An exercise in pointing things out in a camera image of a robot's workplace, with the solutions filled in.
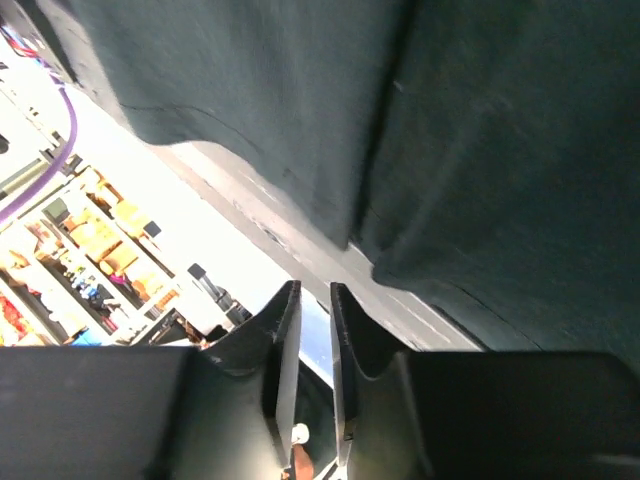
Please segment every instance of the store shelf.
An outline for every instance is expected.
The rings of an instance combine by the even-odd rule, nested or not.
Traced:
[[[34,330],[37,330],[36,333],[45,336],[52,345],[60,344],[53,332],[49,330],[44,322],[40,321],[38,316],[25,302],[22,301],[22,299],[13,291],[9,284],[4,281],[2,276],[0,276],[0,293],[7,297],[7,299],[13,304],[13,306],[18,309],[27,323],[31,325]]]
[[[100,317],[97,313],[91,310],[88,302],[83,299],[78,292],[71,288],[70,284],[66,283],[66,279],[60,273],[54,271],[53,269],[49,269],[45,267],[36,257],[35,255],[32,257],[27,257],[29,263],[32,261],[36,262],[37,265],[42,268],[50,277],[52,277],[52,282],[56,285],[56,291],[60,292],[60,295],[65,295],[66,298],[69,299],[69,305],[73,304],[73,308],[78,314],[82,315],[84,318],[84,322],[88,328],[92,331],[100,332],[97,333],[101,338],[104,339],[104,345],[109,344],[109,334],[101,325],[100,325]]]
[[[30,215],[25,223],[31,223],[39,221],[40,224],[48,230],[55,238],[60,240],[62,245],[71,253],[71,255],[76,258],[78,263],[82,264],[87,271],[98,281],[98,283],[102,284],[107,291],[120,302],[120,306],[125,311],[128,316],[137,316],[138,309],[135,305],[124,296],[122,292],[107,278],[107,276],[100,270],[96,265],[88,258],[80,248],[73,242],[71,237],[64,232],[63,230],[56,228],[55,225],[52,227],[49,223],[53,223],[49,218],[46,218],[46,214],[42,212],[42,214],[38,215],[40,212],[37,212],[35,215]]]
[[[145,252],[140,245],[138,245],[126,232],[124,232],[118,223],[109,217],[106,213],[104,213],[100,207],[98,207],[93,201],[87,197],[84,192],[80,192],[79,195],[84,200],[84,205],[91,212],[92,215],[99,218],[106,225],[109,226],[122,240],[122,242],[129,248],[131,248],[139,257],[140,260],[144,261],[149,267],[153,270],[154,273],[158,274],[162,279],[166,282],[171,280],[171,276],[167,274],[167,272],[156,262],[154,262],[151,258],[149,258],[149,253]]]

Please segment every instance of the shelf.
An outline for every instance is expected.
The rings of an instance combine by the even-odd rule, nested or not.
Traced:
[[[93,203],[93,201],[89,197],[87,197],[87,195],[84,192],[80,191],[76,193],[78,196],[82,197],[84,201],[84,205],[91,212],[91,214],[99,218],[101,221],[107,224],[114,232],[116,232],[116,234],[118,235],[122,243],[127,245],[138,255],[139,260],[142,260],[145,263],[147,263],[153,269],[154,273],[160,276],[160,278],[164,279],[167,282],[171,280],[171,277],[167,274],[167,272],[165,272],[160,265],[158,265],[151,258],[149,258],[149,254],[145,252],[142,249],[142,247],[140,247],[140,245],[138,245],[129,235],[127,235],[127,233],[124,232],[118,226],[118,223],[114,219],[112,219],[111,217],[109,217],[109,215],[104,213],[100,209],[100,207],[98,207],[95,203]]]
[[[44,268],[47,271],[47,273],[53,277],[55,282],[62,288],[62,290],[64,290],[67,293],[67,295],[72,298],[73,303],[75,303],[79,307],[79,310],[85,313],[86,318],[90,319],[91,323],[90,324],[87,323],[87,327],[90,327],[92,329],[93,328],[98,329],[100,331],[100,334],[104,334],[106,339],[108,340],[112,334],[107,332],[102,327],[102,325],[100,325],[101,317],[100,315],[98,315],[97,312],[95,312],[91,308],[91,305],[89,304],[89,302],[84,298],[82,298],[80,294],[71,287],[71,284],[67,283],[66,281],[67,279],[64,278],[64,276],[61,273],[53,269],[47,268],[42,263],[40,263],[40,266]]]
[[[109,334],[93,318],[91,313],[83,307],[83,304],[79,303],[71,294],[71,292],[69,292],[69,290],[65,288],[64,283],[61,283],[61,280],[64,281],[64,278],[60,280],[56,278],[55,274],[49,271],[49,269],[47,269],[36,258],[35,254],[29,250],[31,244],[33,244],[33,247],[35,247],[35,245],[37,244],[37,238],[22,225],[13,225],[3,233],[3,237],[3,246],[8,249],[12,249],[13,246],[13,249],[17,250],[21,255],[23,255],[30,265],[40,271],[43,276],[49,278],[49,282],[55,293],[60,298],[66,298],[68,300],[67,303],[69,306],[69,312],[74,313],[79,319],[82,319],[85,326],[96,329],[96,335],[100,336],[105,344],[108,344]],[[16,248],[16,245],[20,245],[23,247],[27,246],[27,248]]]
[[[64,232],[63,230],[57,228],[55,225],[50,226],[49,223],[53,224],[53,222],[51,220],[49,220],[48,218],[43,218],[43,216],[45,216],[45,215],[46,214],[44,212],[42,212],[41,215],[34,215],[33,217],[29,216],[26,219],[27,220],[26,223],[40,222],[40,224],[46,230],[48,230],[55,238],[60,240],[62,245],[64,245],[64,247],[71,253],[71,255],[73,255],[74,258],[76,258],[78,263],[80,263],[84,267],[86,267],[87,270],[89,271],[89,273],[93,277],[95,277],[95,279],[98,281],[98,283],[102,284],[109,291],[109,293],[113,296],[113,298],[115,298],[116,300],[118,300],[120,302],[120,306],[122,307],[122,309],[125,311],[125,313],[128,316],[137,315],[138,314],[138,308],[135,305],[133,305],[131,300],[126,298],[124,296],[124,294],[122,292],[120,292],[118,287],[115,286],[107,278],[107,276],[102,272],[102,270],[100,270],[100,268],[98,268],[93,263],[93,261],[90,258],[88,258],[80,250],[80,248],[73,242],[73,240],[68,236],[68,234],[66,232]]]
[[[0,276],[0,293],[7,297],[7,299],[18,309],[20,314],[24,317],[31,327],[36,330],[35,333],[44,335],[52,345],[59,345],[60,342],[56,339],[55,335],[47,328],[44,322],[40,321],[38,316],[31,310],[31,308],[22,301],[22,299],[13,291],[7,282]]]

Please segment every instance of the display rack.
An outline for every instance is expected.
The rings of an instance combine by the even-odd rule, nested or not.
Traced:
[[[146,233],[143,229],[140,237],[130,236],[120,224],[121,217],[112,218],[110,213],[113,210],[107,213],[103,210],[106,207],[96,203],[94,188],[87,186],[87,177],[102,179],[92,167],[74,174],[65,185],[42,198],[30,211],[14,221],[5,233],[0,234],[0,244],[8,250],[16,250],[37,270],[39,276],[46,278],[51,291],[69,305],[69,314],[81,319],[94,341],[101,345],[134,345],[153,341],[167,321],[184,326],[183,330],[191,334],[191,343],[203,346],[209,345],[212,338],[213,341],[219,338],[220,330],[228,332],[235,328],[236,325],[228,317],[230,312],[223,311],[215,299],[200,288],[189,272],[173,272],[162,263],[161,249],[151,238],[144,237]],[[114,198],[117,202],[124,201],[119,195],[114,195]],[[96,257],[95,251],[90,252],[90,245],[78,243],[77,236],[73,236],[75,228],[93,225],[92,222],[97,222],[95,225],[107,230],[106,235],[110,239],[107,244],[112,245],[106,247],[104,254],[99,257]],[[140,244],[140,240],[145,241],[145,244]],[[91,243],[93,240],[88,238],[87,241]],[[155,285],[159,285],[159,288],[150,292],[148,298],[137,297],[139,290],[133,290],[129,284],[123,286],[114,283],[114,273],[103,271],[103,258],[109,258],[121,246],[129,249],[135,257],[128,265],[136,264],[137,272],[150,272],[151,278],[157,279]],[[129,267],[124,269],[124,273],[118,274],[121,275],[118,278],[127,278],[127,268]],[[80,274],[82,281],[89,279],[87,289],[99,292],[100,307],[83,296],[86,291],[83,290],[84,283],[80,282],[82,287],[78,289],[75,279]],[[4,285],[11,298],[20,300],[12,287],[6,282]],[[43,325],[42,328],[46,330],[46,322],[40,321],[43,313],[29,308],[29,302],[18,300],[16,308],[25,310],[27,315],[37,320],[37,324]],[[105,317],[104,305],[107,302],[112,308],[121,311],[122,315],[117,322]],[[73,343],[73,338],[56,338],[50,331],[47,339],[52,344]]]
[[[46,326],[38,315],[29,307],[0,276],[0,294],[4,295],[20,312],[36,334],[43,336],[49,345],[59,345],[55,334]]]
[[[24,191],[50,165],[56,151],[65,143],[51,127],[55,124],[52,122],[55,117],[53,107],[46,102],[41,106],[47,108],[35,107],[30,98],[19,93],[20,85],[9,81],[12,78],[5,78],[0,85],[4,118],[0,127],[3,133],[9,129],[15,132],[11,138],[11,158],[4,156],[2,159],[7,161],[0,168],[0,208]],[[105,185],[113,192],[110,201],[96,195]],[[110,269],[113,263],[108,262],[110,257],[102,258],[95,250],[89,251],[91,248],[86,243],[92,241],[90,235],[82,237],[86,240],[83,244],[78,239],[79,234],[73,234],[72,229],[82,225],[81,222],[70,229],[51,213],[51,207],[57,201],[64,205],[69,201],[75,208],[80,205],[86,210],[86,216],[95,219],[92,226],[99,225],[113,234],[115,246],[113,250],[107,248],[105,255],[116,255],[114,252],[120,248],[121,253],[135,257],[133,263],[116,269],[118,271]],[[45,338],[46,343],[54,345],[74,344],[76,337],[86,332],[91,333],[91,344],[144,343],[167,319],[176,316],[188,324],[186,330],[198,332],[199,341],[203,343],[216,337],[210,335],[215,329],[230,331],[235,328],[237,322],[229,320],[234,312],[227,310],[233,310],[236,304],[241,308],[241,305],[233,301],[229,303],[231,308],[223,311],[217,299],[204,291],[187,270],[183,271],[177,264],[165,263],[170,258],[175,260],[176,252],[158,248],[154,238],[144,231],[145,225],[137,225],[143,228],[140,234],[134,235],[130,230],[131,222],[122,223],[122,210],[114,210],[129,205],[90,161],[80,158],[77,153],[72,154],[53,181],[9,222],[0,226],[1,248],[16,251],[24,257],[32,267],[31,274],[38,277],[41,290],[50,294],[47,297],[49,305],[43,300],[42,292],[27,283],[16,282],[5,270],[7,266],[0,265],[0,290],[6,291],[6,299],[16,310],[23,312],[25,320],[34,325],[34,331]],[[130,274],[133,264],[135,269]],[[52,302],[51,297],[60,302]],[[59,312],[51,310],[52,303],[67,305],[65,315],[77,320],[83,329],[73,334],[69,331],[73,325],[63,326],[55,320],[59,318]]]

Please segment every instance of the merchandise on shelf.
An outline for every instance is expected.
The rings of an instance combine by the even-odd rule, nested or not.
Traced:
[[[32,328],[18,309],[1,294],[0,310],[2,310],[2,317],[0,318],[0,344],[5,347],[17,345],[32,332]]]

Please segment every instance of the clothing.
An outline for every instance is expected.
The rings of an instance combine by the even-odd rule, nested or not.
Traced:
[[[143,140],[217,142],[495,349],[640,366],[640,4],[42,0]]]

